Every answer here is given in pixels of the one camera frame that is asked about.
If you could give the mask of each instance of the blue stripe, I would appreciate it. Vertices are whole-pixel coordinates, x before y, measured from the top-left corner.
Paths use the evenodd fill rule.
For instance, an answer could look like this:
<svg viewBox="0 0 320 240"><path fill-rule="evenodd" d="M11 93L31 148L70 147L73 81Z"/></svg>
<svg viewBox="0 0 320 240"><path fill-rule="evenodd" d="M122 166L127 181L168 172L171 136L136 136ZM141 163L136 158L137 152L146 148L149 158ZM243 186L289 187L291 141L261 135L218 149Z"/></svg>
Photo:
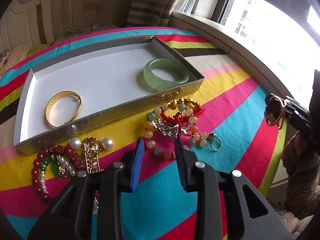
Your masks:
<svg viewBox="0 0 320 240"><path fill-rule="evenodd" d="M23 239L27 239L27 236L34 226L38 218L25 218L6 215L7 219L10 221L15 230Z"/></svg>
<svg viewBox="0 0 320 240"><path fill-rule="evenodd" d="M266 92L258 87L214 132L223 145L211 152L207 146L194 147L199 160L218 171L231 172L249 147L263 121ZM176 163L138 184L132 194L122 194L124 230L127 240L153 240L166 234L196 211L196 193L185 193L180 184ZM16 223L21 228L25 223Z"/></svg>
<svg viewBox="0 0 320 240"><path fill-rule="evenodd" d="M90 38L85 38L79 41L74 41L69 44L63 45L56 49L53 49L43 55L40 55L39 57L36 57L28 61L18 69L12 69L6 72L3 75L2 79L0 80L0 87L8 84L17 76L21 75L25 71L34 67L35 65L38 65L39 63L42 63L45 60L48 60L52 57L55 57L57 55L60 55L62 53L68 52L73 49L78 49L80 47L88 46L94 43L98 43L102 41L110 41L114 39L121 39L121 38L128 38L128 37L135 37L135 36L142 36L142 35L172 35L172 34L198 36L197 34L187 30L175 30L175 29L164 28L164 29L137 29L137 30L130 30L130 31L106 33L106 34L93 36Z"/></svg>

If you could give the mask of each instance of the window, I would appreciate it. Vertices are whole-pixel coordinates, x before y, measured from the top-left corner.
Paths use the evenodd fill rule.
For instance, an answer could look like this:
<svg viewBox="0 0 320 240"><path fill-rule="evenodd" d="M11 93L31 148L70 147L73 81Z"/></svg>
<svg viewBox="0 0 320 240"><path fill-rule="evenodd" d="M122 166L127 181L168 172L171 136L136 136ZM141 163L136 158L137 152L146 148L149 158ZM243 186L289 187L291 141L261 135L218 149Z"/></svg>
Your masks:
<svg viewBox="0 0 320 240"><path fill-rule="evenodd" d="M238 24L238 27L236 28L235 33L239 33L239 30L240 30L241 25L242 25L242 24Z"/></svg>
<svg viewBox="0 0 320 240"><path fill-rule="evenodd" d="M247 13L248 13L248 11L244 10L241 18L244 19L247 16Z"/></svg>
<svg viewBox="0 0 320 240"><path fill-rule="evenodd" d="M239 25L239 19L246 22L245 27ZM226 33L259 58L295 99L308 107L314 69L320 70L320 18L309 0L218 0L212 20L224 25ZM234 35L235 27L239 35Z"/></svg>

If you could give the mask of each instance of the colorful striped bedspread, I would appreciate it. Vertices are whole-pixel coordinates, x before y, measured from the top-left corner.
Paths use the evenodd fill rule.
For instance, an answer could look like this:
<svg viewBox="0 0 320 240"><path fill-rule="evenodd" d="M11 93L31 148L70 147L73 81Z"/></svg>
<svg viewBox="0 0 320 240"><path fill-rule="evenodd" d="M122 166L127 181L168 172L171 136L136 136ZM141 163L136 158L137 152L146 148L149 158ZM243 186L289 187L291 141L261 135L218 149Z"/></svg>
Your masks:
<svg viewBox="0 0 320 240"><path fill-rule="evenodd" d="M163 27L109 30L51 46L20 62L0 80L0 207L24 239L46 208L31 185L30 171L36 156L23 155L13 147L15 115L28 70L82 46L145 35L155 35L175 48L205 77L200 89L189 97L205 109L205 115L198 121L199 130L214 131L221 137L223 146L215 153L209 147L194 147L192 150L198 159L218 171L231 172L235 168L242 171L260 192L267 194L284 146L286 129L278 131L276 127L266 125L263 119L266 92L256 80L222 50L193 32ZM143 134L148 111L79 138L94 136L114 140L111 153L100 153L100 166L105 168L134 148L137 138ZM173 150L170 138L157 133L154 136L162 150ZM48 191L53 196L68 182L54 178L49 170L46 179ZM196 194L183 191L174 161L161 161L146 150L140 183L133 194L122 194L122 206L126 239L193 239ZM223 235L226 236L224 211L222 217Z"/></svg>

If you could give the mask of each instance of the jade bangle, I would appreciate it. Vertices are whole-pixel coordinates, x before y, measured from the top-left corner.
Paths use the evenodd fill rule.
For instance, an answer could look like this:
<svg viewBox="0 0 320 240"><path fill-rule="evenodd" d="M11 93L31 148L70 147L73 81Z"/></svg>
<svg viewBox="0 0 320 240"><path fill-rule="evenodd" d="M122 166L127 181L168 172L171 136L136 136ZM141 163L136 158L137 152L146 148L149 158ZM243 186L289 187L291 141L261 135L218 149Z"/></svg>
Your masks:
<svg viewBox="0 0 320 240"><path fill-rule="evenodd" d="M154 69L163 69L168 72L175 73L179 77L179 81L161 79L152 72ZM186 67L180 61L170 60L167 58L150 60L143 70L143 76L148 85L158 91L177 87L187 82L189 78Z"/></svg>

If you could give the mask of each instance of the electrical outlet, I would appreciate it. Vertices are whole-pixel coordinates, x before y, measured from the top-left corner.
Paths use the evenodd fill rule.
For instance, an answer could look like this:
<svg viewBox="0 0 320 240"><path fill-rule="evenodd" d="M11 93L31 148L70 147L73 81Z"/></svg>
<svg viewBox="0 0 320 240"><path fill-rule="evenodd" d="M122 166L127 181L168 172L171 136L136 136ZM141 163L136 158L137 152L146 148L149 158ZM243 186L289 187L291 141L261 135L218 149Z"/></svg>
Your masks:
<svg viewBox="0 0 320 240"><path fill-rule="evenodd" d="M90 0L90 1L83 1L82 3L82 10L95 10L100 9L103 7L104 1L103 0Z"/></svg>

